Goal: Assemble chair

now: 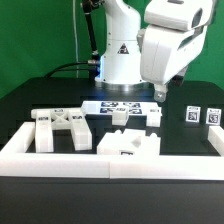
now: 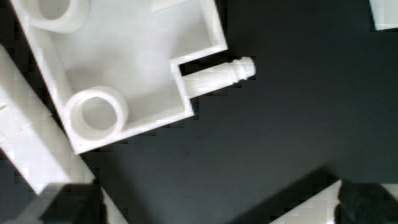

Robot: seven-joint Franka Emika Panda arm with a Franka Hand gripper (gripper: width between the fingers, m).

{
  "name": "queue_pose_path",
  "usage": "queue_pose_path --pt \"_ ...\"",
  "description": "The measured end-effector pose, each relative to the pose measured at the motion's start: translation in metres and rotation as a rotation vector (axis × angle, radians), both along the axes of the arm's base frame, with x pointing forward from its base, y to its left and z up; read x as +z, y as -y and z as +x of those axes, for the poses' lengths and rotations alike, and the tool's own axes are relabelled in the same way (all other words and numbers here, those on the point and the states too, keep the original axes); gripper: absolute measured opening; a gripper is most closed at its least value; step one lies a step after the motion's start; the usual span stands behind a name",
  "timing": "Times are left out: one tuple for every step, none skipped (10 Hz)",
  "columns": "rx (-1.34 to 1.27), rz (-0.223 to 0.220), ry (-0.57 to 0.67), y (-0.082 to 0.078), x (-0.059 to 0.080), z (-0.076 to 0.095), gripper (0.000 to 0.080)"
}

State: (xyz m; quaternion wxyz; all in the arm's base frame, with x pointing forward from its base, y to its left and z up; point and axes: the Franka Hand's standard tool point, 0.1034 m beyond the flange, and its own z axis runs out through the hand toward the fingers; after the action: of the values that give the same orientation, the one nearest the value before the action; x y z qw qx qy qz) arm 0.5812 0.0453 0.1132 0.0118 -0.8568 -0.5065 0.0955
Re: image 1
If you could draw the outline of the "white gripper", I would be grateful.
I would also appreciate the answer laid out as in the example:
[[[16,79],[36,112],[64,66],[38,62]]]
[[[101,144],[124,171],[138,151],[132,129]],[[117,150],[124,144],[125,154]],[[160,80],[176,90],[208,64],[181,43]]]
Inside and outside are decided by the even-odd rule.
[[[165,101],[166,83],[193,61],[202,51],[204,28],[178,31],[149,25],[144,32],[140,74],[154,85],[154,99]]]

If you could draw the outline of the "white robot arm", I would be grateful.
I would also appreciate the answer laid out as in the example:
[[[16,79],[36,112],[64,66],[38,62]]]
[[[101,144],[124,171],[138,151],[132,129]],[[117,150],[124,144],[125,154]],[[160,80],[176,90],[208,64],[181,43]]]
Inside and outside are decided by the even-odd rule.
[[[92,56],[99,67],[95,84],[129,91],[154,85],[154,99],[166,100],[168,84],[183,82],[188,65],[202,51],[218,0],[151,0],[140,14],[123,0],[82,0]],[[105,9],[106,51],[97,50],[91,12]]]

